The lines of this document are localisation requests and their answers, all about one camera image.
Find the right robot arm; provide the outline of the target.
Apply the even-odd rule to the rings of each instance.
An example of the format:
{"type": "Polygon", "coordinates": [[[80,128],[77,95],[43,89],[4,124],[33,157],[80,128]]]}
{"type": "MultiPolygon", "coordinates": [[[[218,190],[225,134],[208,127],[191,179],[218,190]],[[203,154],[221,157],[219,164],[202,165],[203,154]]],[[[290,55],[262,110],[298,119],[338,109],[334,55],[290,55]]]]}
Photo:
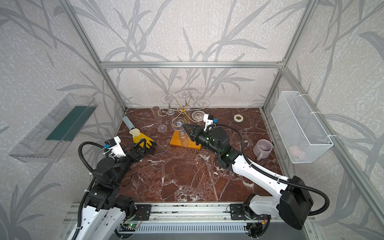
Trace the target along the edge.
{"type": "Polygon", "coordinates": [[[279,216],[292,228],[301,230],[307,217],[319,215],[329,208],[330,200],[324,192],[306,186],[297,176],[288,178],[274,173],[250,160],[244,148],[238,151],[232,147],[226,128],[224,124],[212,124],[206,132],[201,125],[183,125],[193,142],[217,155],[216,162],[221,168],[251,180],[272,195],[267,201],[250,195],[243,203],[248,218],[279,216]]]}

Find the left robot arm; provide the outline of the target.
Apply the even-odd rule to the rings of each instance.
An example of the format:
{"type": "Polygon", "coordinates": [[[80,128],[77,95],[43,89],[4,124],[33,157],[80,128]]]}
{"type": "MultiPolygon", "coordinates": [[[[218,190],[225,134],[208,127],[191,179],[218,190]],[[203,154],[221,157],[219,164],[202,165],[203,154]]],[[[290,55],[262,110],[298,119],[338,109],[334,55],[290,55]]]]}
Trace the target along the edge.
{"type": "Polygon", "coordinates": [[[92,180],[80,202],[77,223],[68,237],[70,240],[108,240],[118,233],[124,221],[138,213],[134,199],[120,195],[120,186],[131,166],[153,152],[156,143],[142,138],[126,151],[120,142],[119,137],[114,137],[104,145],[94,142],[79,145],[79,157],[92,180]],[[84,157],[83,147],[86,145],[103,149],[106,154],[95,168],[84,157]]]}

